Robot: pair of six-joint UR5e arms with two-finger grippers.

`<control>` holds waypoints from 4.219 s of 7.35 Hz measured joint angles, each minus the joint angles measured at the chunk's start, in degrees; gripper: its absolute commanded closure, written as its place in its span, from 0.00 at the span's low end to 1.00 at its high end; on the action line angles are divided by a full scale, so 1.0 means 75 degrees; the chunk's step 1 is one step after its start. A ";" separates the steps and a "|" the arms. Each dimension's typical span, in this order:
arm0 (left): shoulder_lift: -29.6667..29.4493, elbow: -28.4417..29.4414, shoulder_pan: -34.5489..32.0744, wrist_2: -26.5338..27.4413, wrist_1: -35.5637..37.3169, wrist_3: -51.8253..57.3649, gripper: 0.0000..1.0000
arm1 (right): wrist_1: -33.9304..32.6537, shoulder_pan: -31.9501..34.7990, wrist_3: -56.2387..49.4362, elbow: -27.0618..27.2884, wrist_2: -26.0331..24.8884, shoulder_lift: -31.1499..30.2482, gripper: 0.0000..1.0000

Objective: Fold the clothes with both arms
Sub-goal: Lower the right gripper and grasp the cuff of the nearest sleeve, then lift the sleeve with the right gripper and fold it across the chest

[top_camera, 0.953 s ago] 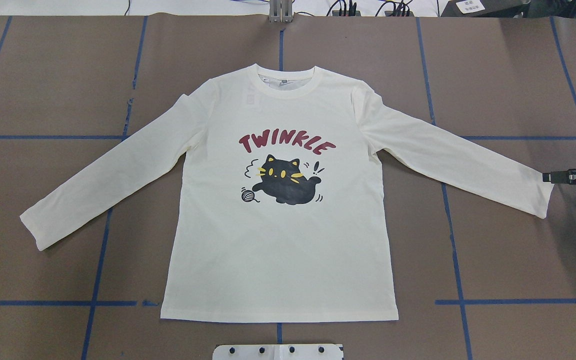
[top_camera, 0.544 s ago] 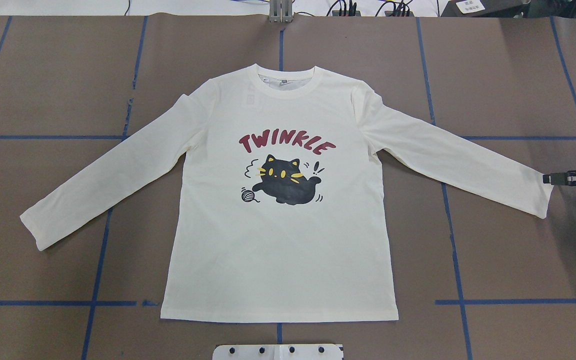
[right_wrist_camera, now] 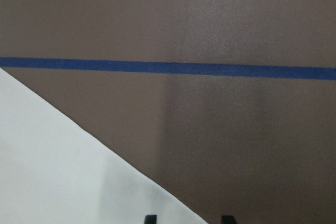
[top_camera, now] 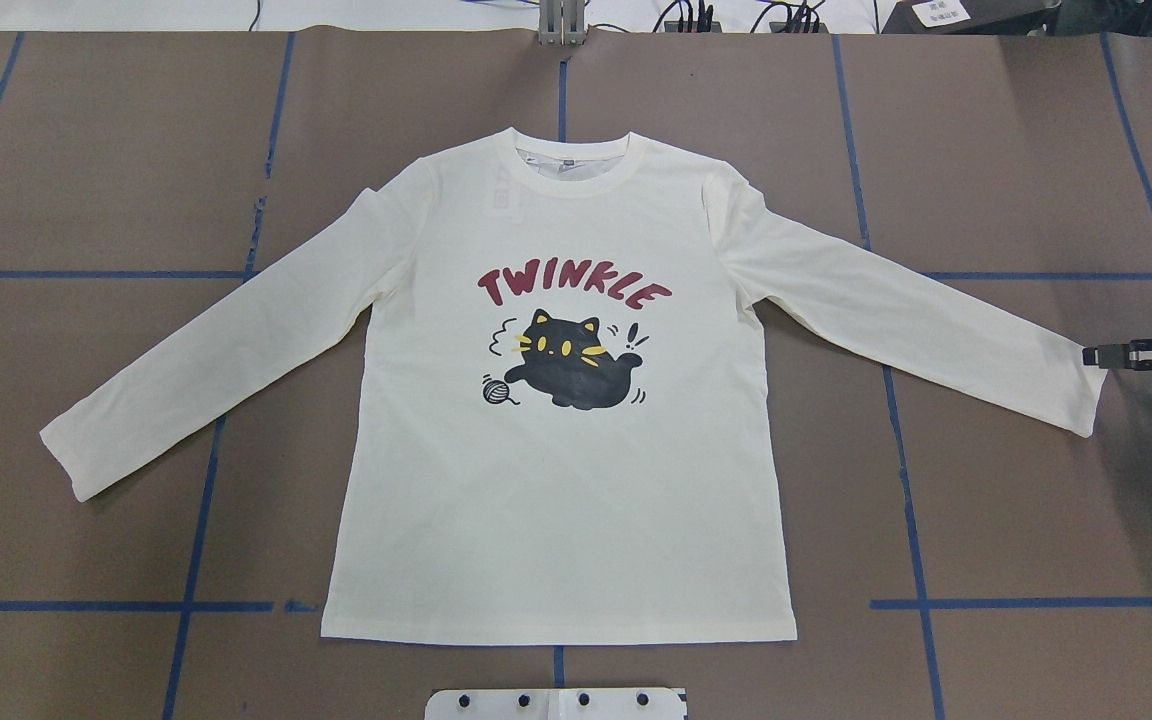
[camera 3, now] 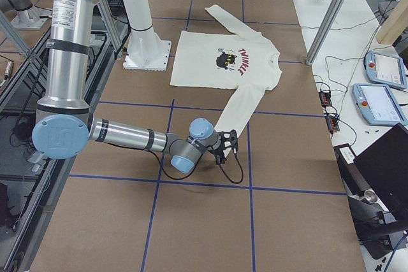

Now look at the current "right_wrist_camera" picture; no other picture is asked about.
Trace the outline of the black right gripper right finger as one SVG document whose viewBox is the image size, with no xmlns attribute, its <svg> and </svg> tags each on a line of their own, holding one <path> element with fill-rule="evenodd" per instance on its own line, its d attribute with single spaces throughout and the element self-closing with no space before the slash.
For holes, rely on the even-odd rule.
<svg viewBox="0 0 336 224">
<path fill-rule="evenodd" d="M 237 221 L 232 215 L 222 215 L 221 224 L 237 224 Z"/>
</svg>

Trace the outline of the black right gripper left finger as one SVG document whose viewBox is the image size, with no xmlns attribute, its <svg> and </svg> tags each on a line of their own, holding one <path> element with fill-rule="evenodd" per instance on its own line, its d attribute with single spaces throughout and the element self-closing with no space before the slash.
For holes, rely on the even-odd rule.
<svg viewBox="0 0 336 224">
<path fill-rule="evenodd" d="M 146 215 L 144 218 L 144 224 L 156 224 L 157 215 Z"/>
</svg>

